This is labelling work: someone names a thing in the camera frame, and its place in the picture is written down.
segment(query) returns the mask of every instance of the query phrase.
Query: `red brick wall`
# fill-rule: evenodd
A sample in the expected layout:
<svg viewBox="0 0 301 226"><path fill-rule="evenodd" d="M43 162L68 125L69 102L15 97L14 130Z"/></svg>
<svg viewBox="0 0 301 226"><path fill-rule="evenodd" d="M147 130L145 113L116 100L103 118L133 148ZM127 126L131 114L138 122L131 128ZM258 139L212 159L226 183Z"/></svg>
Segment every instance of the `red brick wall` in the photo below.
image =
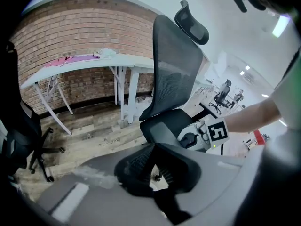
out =
<svg viewBox="0 0 301 226"><path fill-rule="evenodd" d="M23 18L11 38L18 51L19 84L51 60L99 48L152 58L155 17L155 13L123 0L56 0L44 4ZM125 93L129 80L128 70ZM69 104L114 95L109 68L64 73L59 82ZM45 94L47 81L39 85ZM153 75L141 74L137 92L151 91L152 86ZM46 111L33 87L22 89L21 96L38 114ZM58 90L49 104L53 109L64 106Z"/></svg>

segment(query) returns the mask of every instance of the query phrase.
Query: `mesh chair back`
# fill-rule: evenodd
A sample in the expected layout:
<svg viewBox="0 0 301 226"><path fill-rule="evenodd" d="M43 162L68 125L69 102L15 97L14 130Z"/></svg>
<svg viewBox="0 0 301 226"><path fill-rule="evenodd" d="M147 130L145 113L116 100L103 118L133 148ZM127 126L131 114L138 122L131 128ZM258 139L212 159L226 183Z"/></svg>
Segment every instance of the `mesh chair back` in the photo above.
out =
<svg viewBox="0 0 301 226"><path fill-rule="evenodd" d="M164 15L154 22L153 52L154 97L140 121L185 104L203 60L201 49Z"/></svg>
<svg viewBox="0 0 301 226"><path fill-rule="evenodd" d="M225 98L226 98L227 94L229 93L229 91L230 91L230 87L227 85L225 87L225 89L221 92L221 95L218 97L216 102L217 103L222 103L225 100Z"/></svg>

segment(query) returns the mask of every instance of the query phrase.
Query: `white desk frame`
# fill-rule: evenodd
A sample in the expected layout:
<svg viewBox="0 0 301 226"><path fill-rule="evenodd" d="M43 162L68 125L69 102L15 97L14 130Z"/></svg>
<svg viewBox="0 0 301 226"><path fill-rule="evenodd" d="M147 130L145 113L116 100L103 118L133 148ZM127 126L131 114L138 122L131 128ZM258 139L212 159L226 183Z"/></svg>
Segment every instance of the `white desk frame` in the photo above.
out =
<svg viewBox="0 0 301 226"><path fill-rule="evenodd" d="M64 124L58 119L56 114L53 112L51 107L48 104L48 100L53 93L53 91L58 88L63 101L65 102L68 110L71 114L73 114L73 111L71 110L70 106L67 103L67 100L65 96L63 95L63 91L60 87L60 84L58 83L57 76L58 74L79 70L79 69L87 69L87 68L97 68L97 67L109 67L114 74L114 80L116 81L116 85L114 86L115 89L115 103L117 103L117 85L120 88L120 105L121 105L121 119L123 120L124 112L123 112L123 94L124 94L124 81L125 81L125 74L127 67L133 67L134 62L131 59L130 56L124 55L124 54L117 54L115 58L111 59L97 59L97 60L87 60L87 61L79 61L74 63L65 64L62 66L49 66L49 67L43 67L39 71L37 71L35 74L33 74L28 80L26 80L22 85L21 89L24 89L30 85L33 85L36 89L42 103L46 107L46 109L49 111L49 113L52 115L52 117L55 119L55 121L69 134L72 133L64 126ZM39 89L38 81L44 80L49 78L48 85L47 85L47 91L46 96L44 97L41 90Z"/></svg>

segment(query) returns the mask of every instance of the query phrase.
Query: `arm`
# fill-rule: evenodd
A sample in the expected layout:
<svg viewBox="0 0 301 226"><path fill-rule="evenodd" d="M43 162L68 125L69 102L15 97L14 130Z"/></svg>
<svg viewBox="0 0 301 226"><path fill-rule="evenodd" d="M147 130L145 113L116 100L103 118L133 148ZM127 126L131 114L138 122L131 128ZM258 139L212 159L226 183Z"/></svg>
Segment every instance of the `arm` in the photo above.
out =
<svg viewBox="0 0 301 226"><path fill-rule="evenodd" d="M225 117L229 132L250 132L266 126L281 117L274 101L268 98L260 103Z"/></svg>

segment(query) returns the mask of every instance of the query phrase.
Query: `desk top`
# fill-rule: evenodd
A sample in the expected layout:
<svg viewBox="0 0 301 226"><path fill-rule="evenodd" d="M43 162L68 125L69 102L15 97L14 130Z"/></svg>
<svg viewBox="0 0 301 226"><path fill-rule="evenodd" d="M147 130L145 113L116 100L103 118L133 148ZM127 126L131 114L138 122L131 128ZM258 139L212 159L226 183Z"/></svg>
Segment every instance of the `desk top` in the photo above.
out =
<svg viewBox="0 0 301 226"><path fill-rule="evenodd" d="M79 61L69 64L64 64L62 66L49 66L43 67L34 73L29 79L27 79L22 85L21 89L24 89L38 81L49 78L53 75L60 73L65 73L74 70L87 69L87 68L97 68L97 67L115 67L115 66L126 66L126 67L151 67L153 68L153 60L150 58L145 58L136 55L125 55L117 54L115 58L105 58L96 60Z"/></svg>

